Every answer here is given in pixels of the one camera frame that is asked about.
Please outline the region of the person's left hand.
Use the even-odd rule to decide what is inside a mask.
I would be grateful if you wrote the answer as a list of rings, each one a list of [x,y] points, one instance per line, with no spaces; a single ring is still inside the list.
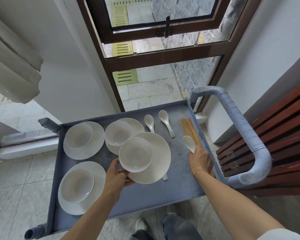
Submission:
[[[125,169],[117,169],[119,158],[114,159],[107,170],[103,195],[111,197],[116,201],[120,198],[120,193],[124,187],[135,184],[133,180],[127,180],[129,172]]]

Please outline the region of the person's right hand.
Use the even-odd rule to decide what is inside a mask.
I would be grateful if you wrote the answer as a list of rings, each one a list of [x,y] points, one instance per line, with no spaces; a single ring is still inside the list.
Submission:
[[[188,153],[188,161],[190,170],[194,177],[196,176],[196,173],[201,171],[211,174],[211,171],[213,169],[213,161],[210,154],[207,151],[206,156],[203,158],[189,158]]]

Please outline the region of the white ceramic bowl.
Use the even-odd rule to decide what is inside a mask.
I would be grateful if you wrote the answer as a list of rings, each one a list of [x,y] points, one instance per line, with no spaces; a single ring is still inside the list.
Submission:
[[[91,193],[94,187],[92,172],[84,168],[72,169],[61,183],[61,197],[68,203],[79,203]]]
[[[105,130],[105,142],[112,146],[121,146],[132,135],[131,126],[121,120],[117,120],[108,125]]]
[[[77,149],[90,142],[93,136],[93,129],[87,122],[82,122],[68,129],[64,142],[66,146]]]
[[[144,171],[152,162],[153,149],[144,138],[132,137],[119,150],[119,162],[123,169],[131,173]]]

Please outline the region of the large white plate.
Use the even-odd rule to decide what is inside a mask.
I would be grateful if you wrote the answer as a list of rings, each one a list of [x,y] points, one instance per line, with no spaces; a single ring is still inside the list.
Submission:
[[[100,197],[103,189],[104,189],[104,185],[105,185],[105,179],[106,179],[106,172],[104,170],[104,168],[93,161],[84,161],[81,162],[75,166],[73,166],[69,171],[71,171],[72,169],[76,169],[76,168],[84,168],[84,169],[88,169],[92,172],[93,176],[94,176],[94,186],[93,189],[91,191],[91,193],[87,196],[87,198],[85,198],[83,201],[79,202],[79,203],[69,203],[66,202],[60,193],[60,189],[61,189],[61,183],[64,179],[64,177],[61,180],[59,189],[58,189],[58,200],[59,200],[59,204],[61,206],[61,208],[68,214],[71,215],[82,215],[84,213],[87,212],[87,210],[93,205],[93,203]]]
[[[74,160],[85,160],[94,156],[105,142],[105,132],[103,127],[93,121],[86,121],[93,130],[92,139],[81,148],[70,148],[63,142],[63,149],[66,155]]]
[[[152,132],[140,132],[133,138],[140,137],[147,140],[153,149],[153,159],[142,172],[131,172],[128,177],[140,184],[152,184],[162,179],[171,164],[171,150],[168,143],[160,135]]]
[[[133,137],[134,135],[136,135],[138,133],[145,132],[145,129],[142,126],[142,124],[133,118],[121,118],[118,121],[124,121],[129,124],[129,126],[131,127],[131,136],[130,137]],[[110,150],[110,152],[112,152],[115,155],[119,154],[119,150],[120,150],[121,146],[110,145],[107,141],[105,141],[105,144],[106,144],[107,148]]]

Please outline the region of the person's left forearm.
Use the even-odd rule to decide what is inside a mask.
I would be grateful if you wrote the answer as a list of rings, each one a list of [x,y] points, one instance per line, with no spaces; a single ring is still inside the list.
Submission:
[[[97,240],[120,192],[106,191],[60,240]]]

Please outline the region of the person's right forearm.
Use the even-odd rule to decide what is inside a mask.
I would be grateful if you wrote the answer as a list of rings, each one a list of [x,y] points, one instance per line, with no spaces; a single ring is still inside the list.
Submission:
[[[218,218],[234,240],[257,240],[274,229],[284,229],[253,201],[195,167],[194,177],[203,188]]]

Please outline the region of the bundle of wooden chopsticks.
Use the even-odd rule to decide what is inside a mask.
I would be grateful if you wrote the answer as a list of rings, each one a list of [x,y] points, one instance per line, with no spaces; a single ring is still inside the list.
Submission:
[[[194,142],[195,142],[195,145],[200,145],[203,148],[203,146],[201,144],[201,141],[200,141],[200,139],[198,137],[198,134],[197,134],[197,132],[196,132],[196,130],[194,128],[194,125],[193,125],[191,119],[190,118],[188,118],[188,119],[184,118],[184,119],[181,119],[181,122],[182,122],[182,126],[183,126],[183,130],[182,131],[183,132],[189,132],[189,135],[186,135],[186,136],[192,137],[193,140],[194,140]],[[198,177],[197,179],[199,181],[201,181],[201,180],[204,180],[204,176],[207,176],[207,175],[208,175],[208,173],[200,171],[200,172],[196,173],[195,177],[197,176]]]

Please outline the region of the grey service cart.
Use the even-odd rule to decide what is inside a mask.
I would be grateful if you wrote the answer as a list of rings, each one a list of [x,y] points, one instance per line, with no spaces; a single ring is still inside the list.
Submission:
[[[171,138],[169,130],[159,118],[159,112],[161,110],[165,110],[168,113],[169,123],[175,134],[174,138]],[[58,199],[58,189],[62,178],[73,166],[86,161],[96,162],[101,165],[105,171],[107,171],[112,160],[117,157],[116,154],[110,152],[105,142],[101,149],[94,156],[88,159],[75,160],[68,157],[63,149],[64,137],[67,131],[73,125],[86,121],[96,122],[105,130],[109,124],[121,118],[133,118],[139,121],[144,127],[145,122],[143,119],[147,114],[154,116],[154,129],[156,134],[164,138],[171,151],[171,163],[167,171],[168,180],[164,181],[161,178],[159,181],[152,184],[140,184],[136,182],[131,187],[128,187],[128,189],[123,190],[120,195],[119,202],[112,209],[108,218],[111,219],[131,213],[150,210],[205,195],[203,189],[195,180],[189,169],[188,149],[186,149],[182,142],[183,132],[181,130],[179,120],[182,118],[190,118],[196,132],[199,134],[199,139],[203,144],[204,149],[208,151],[208,153],[212,153],[212,150],[209,148],[207,140],[198,125],[189,100],[181,100],[87,120],[73,121],[61,125],[57,125],[50,119],[44,119],[45,122],[42,123],[44,127],[48,128],[52,132],[59,133],[59,143],[48,209],[48,219],[47,223],[27,230],[24,234],[24,239],[40,239],[42,237],[69,230],[82,215],[71,215],[61,208]],[[222,175],[217,160],[213,157],[213,154],[211,154],[211,156],[217,180],[228,185],[226,177]]]

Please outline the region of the person's white shoe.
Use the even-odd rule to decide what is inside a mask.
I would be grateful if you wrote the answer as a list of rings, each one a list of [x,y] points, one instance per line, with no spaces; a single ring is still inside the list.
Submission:
[[[143,230],[146,232],[149,232],[150,230],[148,222],[144,218],[138,218],[136,221],[136,232],[139,230]]]

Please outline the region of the person's grey jeans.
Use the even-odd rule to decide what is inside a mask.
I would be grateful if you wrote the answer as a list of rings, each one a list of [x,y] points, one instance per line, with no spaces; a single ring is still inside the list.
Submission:
[[[195,226],[188,220],[168,213],[163,220],[165,240],[203,240]],[[149,232],[138,230],[132,234],[129,240],[155,240]]]

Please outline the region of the brown slatted wooden cabinet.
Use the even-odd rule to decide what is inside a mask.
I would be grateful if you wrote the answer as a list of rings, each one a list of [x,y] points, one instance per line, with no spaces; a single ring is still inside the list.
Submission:
[[[272,157],[266,179],[240,190],[247,195],[300,195],[300,85],[251,124]]]

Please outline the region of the yellow drain grate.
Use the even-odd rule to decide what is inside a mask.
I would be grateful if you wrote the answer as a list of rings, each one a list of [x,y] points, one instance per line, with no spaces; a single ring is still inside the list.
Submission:
[[[136,69],[112,72],[116,86],[129,85],[138,83]]]

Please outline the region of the person's white sleeve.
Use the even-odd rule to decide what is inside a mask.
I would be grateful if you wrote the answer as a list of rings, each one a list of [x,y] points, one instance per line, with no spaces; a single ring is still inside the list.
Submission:
[[[300,234],[285,228],[272,229],[256,240],[300,240]]]

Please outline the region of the white curtain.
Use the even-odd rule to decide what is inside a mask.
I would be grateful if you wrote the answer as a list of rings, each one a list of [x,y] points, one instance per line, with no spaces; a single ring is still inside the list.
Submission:
[[[0,94],[26,104],[39,93],[43,59],[0,20]]]

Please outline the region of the brown window frame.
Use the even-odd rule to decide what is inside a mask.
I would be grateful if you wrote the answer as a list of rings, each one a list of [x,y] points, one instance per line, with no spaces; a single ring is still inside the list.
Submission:
[[[190,17],[170,21],[170,35],[204,31],[218,28],[231,0],[216,0],[213,13],[202,17]],[[208,85],[216,85],[227,67],[233,53],[240,43],[248,25],[258,10],[262,0],[247,0],[236,26],[227,41],[205,43],[180,48],[171,48],[141,54],[106,58],[102,43],[111,44],[135,39],[156,37],[156,32],[164,31],[165,21],[157,25],[136,24],[132,26],[111,27],[104,0],[76,0],[89,35],[105,70],[112,92],[107,92],[115,113],[125,112],[112,72],[178,63],[220,56],[219,62],[208,80]]]

